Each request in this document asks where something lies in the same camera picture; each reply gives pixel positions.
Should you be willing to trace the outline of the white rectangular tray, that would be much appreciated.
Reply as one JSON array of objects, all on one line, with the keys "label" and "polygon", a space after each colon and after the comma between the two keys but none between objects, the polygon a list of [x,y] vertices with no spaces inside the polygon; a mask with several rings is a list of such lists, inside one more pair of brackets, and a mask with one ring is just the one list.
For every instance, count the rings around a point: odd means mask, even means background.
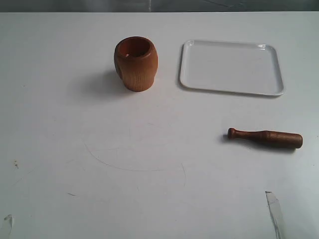
[{"label": "white rectangular tray", "polygon": [[188,89],[277,97],[284,92],[275,48],[263,43],[189,40],[179,81]]}]

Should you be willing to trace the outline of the wooden mortar cup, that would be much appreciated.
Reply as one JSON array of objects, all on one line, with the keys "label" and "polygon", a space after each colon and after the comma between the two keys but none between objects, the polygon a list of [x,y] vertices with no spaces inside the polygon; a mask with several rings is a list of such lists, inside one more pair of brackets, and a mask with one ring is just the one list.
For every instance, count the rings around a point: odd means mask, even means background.
[{"label": "wooden mortar cup", "polygon": [[134,92],[145,91],[153,85],[158,61],[154,44],[140,36],[121,40],[114,51],[116,72],[124,86]]}]

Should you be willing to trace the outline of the dark wooden pestle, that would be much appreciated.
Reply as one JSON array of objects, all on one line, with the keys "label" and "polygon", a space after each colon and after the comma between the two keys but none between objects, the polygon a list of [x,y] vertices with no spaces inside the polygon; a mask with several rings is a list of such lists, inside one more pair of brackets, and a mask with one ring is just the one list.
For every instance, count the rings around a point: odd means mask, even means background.
[{"label": "dark wooden pestle", "polygon": [[303,145],[303,137],[300,134],[279,131],[241,131],[229,128],[227,137],[229,139],[250,140],[258,144],[279,148],[298,149]]}]

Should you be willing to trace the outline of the clear tape strip right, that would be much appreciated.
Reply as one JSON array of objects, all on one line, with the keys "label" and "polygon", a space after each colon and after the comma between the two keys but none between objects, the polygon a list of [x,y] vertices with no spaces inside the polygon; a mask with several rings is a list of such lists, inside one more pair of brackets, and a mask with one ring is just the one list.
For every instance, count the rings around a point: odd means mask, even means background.
[{"label": "clear tape strip right", "polygon": [[270,217],[274,226],[275,234],[277,239],[286,239],[285,223],[283,219],[282,210],[280,207],[279,200],[273,192],[266,191],[266,198]]}]

